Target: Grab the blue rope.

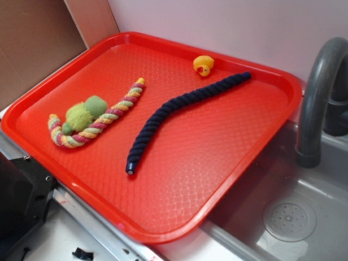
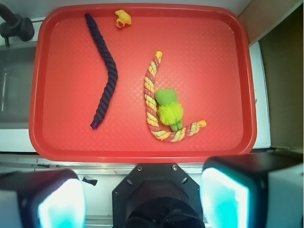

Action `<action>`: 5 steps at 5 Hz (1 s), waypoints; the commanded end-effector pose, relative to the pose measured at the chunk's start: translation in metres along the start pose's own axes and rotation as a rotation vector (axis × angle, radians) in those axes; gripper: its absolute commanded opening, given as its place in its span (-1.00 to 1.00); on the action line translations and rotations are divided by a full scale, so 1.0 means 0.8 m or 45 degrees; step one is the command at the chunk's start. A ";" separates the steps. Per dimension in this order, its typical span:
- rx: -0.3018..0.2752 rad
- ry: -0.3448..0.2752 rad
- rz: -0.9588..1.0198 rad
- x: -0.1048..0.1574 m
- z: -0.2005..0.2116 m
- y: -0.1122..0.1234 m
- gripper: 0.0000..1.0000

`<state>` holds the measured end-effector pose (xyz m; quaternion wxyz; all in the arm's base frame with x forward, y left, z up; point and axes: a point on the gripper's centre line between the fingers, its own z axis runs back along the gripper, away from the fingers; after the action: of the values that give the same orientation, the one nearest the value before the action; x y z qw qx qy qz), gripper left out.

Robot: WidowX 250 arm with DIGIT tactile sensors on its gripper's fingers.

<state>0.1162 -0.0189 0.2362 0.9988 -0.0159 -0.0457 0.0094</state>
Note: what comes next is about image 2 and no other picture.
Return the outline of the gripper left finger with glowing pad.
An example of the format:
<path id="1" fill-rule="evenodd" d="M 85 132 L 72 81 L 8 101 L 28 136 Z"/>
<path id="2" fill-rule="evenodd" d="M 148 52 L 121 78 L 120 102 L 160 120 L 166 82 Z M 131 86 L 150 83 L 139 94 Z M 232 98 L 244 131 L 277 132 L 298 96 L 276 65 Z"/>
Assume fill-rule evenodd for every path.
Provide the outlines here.
<path id="1" fill-rule="evenodd" d="M 83 228 L 86 200 L 72 170 L 0 174 L 2 228 Z"/>

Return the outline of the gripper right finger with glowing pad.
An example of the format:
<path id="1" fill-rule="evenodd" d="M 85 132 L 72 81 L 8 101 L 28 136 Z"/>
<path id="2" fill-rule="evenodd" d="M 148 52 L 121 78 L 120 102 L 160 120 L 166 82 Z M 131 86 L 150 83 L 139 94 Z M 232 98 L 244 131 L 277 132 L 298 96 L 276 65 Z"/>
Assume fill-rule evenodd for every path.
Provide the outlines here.
<path id="1" fill-rule="evenodd" d="M 301 228 L 304 160 L 298 153 L 212 156 L 203 164 L 200 201 L 213 228 Z"/>

